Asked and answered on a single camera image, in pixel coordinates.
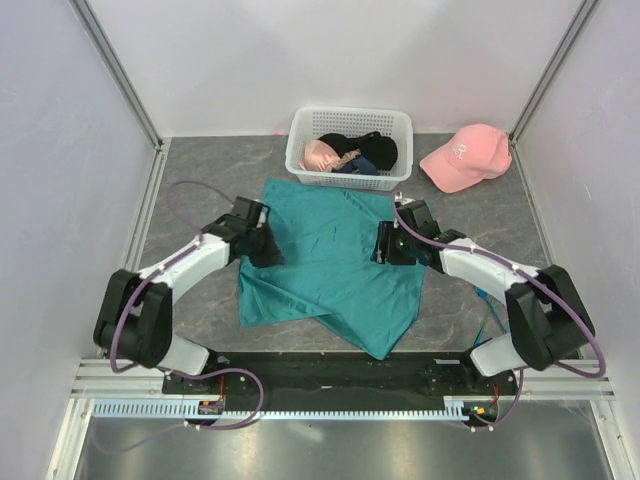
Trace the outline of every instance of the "white panel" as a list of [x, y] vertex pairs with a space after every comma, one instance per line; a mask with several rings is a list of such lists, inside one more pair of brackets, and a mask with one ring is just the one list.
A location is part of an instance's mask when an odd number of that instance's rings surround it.
[[153, 151], [65, 0], [0, 14], [3, 478], [41, 479]]
[[579, 0], [91, 0], [165, 136], [288, 131], [309, 105], [510, 129]]
[[568, 268], [640, 446], [640, 3], [600, 2], [521, 140], [555, 260]]

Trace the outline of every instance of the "white laundry basket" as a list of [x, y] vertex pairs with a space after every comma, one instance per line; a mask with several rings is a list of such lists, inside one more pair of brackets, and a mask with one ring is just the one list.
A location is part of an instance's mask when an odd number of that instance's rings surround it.
[[[391, 137], [398, 146], [398, 161], [380, 176], [308, 172], [300, 168], [304, 146], [325, 133], [360, 137], [378, 131]], [[366, 190], [393, 190], [411, 175], [413, 165], [413, 128], [402, 112], [349, 107], [306, 107], [296, 112], [289, 133], [285, 166], [302, 183]]]

